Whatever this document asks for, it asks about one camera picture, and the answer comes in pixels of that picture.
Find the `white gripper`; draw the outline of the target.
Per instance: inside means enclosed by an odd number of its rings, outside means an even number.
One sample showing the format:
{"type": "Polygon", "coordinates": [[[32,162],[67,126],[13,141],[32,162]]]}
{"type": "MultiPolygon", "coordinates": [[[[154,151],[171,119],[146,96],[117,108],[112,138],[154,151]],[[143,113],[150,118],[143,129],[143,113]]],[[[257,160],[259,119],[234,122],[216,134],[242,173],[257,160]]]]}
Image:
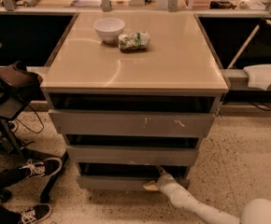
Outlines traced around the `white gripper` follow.
{"type": "Polygon", "coordinates": [[[145,190],[159,190],[161,193],[173,193],[176,189],[178,189],[179,184],[171,174],[168,174],[165,169],[159,165],[155,165],[155,167],[161,176],[158,178],[157,182],[150,181],[144,184],[143,188],[145,190]]]}

